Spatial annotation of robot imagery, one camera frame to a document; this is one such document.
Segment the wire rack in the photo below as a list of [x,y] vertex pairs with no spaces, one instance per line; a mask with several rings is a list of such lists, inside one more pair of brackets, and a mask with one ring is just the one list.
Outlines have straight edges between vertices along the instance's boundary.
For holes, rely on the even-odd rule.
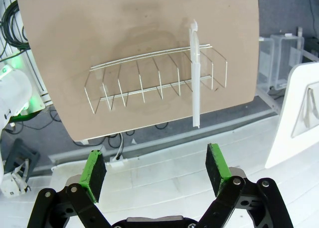
[[[203,55],[201,64],[204,68],[200,77],[201,82],[205,81],[210,90],[213,90],[214,81],[222,88],[226,88],[227,59],[210,44],[200,45],[199,49],[200,54]],[[164,90],[169,87],[174,88],[177,96],[182,96],[181,86],[187,85],[191,90],[189,84],[191,84],[192,61],[189,51],[190,47],[180,47],[122,58],[91,67],[84,91],[92,113],[97,112],[101,101],[106,101],[109,110],[112,111],[113,101],[116,98],[121,98],[123,106],[127,107],[128,97],[136,94],[141,94],[143,103],[146,103],[145,94],[150,91],[157,90],[160,99],[164,100]],[[103,96],[99,98],[92,98],[92,95],[89,95],[96,95],[89,92],[92,77],[94,84],[101,84],[99,88]]]

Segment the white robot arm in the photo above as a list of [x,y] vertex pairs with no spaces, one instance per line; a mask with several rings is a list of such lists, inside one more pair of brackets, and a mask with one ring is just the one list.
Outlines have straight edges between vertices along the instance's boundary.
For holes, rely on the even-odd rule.
[[[5,65],[0,70],[0,135],[12,116],[18,115],[28,105],[32,85],[27,75]],[[0,183],[3,178],[3,163],[0,152]]]

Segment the transparent plastic container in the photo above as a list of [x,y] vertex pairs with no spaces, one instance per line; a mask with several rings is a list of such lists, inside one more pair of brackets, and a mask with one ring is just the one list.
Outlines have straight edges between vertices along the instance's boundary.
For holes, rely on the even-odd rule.
[[304,38],[293,35],[271,35],[271,38],[275,43],[271,85],[281,90],[287,86],[291,69],[302,62]]
[[257,87],[266,93],[271,86],[271,71],[274,58],[274,40],[259,37],[259,61]]

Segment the white floor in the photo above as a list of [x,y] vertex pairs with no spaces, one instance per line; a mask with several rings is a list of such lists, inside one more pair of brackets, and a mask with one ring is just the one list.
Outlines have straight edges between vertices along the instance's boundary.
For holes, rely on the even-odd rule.
[[[295,227],[316,226],[319,215],[319,144],[271,169],[264,164],[275,135],[278,117],[234,131],[129,159],[124,166],[107,166],[97,205],[111,223],[127,217],[158,218],[183,215],[198,220],[214,200],[205,169],[207,144],[218,143],[229,166],[240,167],[252,182],[273,178],[282,193]],[[43,187],[57,191],[66,180],[81,174],[85,161],[55,167],[52,177],[30,179],[32,192],[14,199],[0,196],[4,227],[26,227],[37,192]],[[83,227],[77,217],[68,228]],[[244,210],[236,210],[228,228],[253,227]]]

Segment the bolt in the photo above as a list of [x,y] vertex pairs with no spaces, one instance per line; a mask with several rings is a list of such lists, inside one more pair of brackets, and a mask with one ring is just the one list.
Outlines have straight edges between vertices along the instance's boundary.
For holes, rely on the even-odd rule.
[[239,185],[239,184],[241,183],[241,181],[240,181],[239,178],[235,178],[234,181],[233,181],[233,183],[234,183],[235,185]]
[[269,182],[268,181],[263,181],[261,184],[263,185],[263,187],[269,187]]
[[76,187],[71,188],[71,192],[76,192],[78,189]]

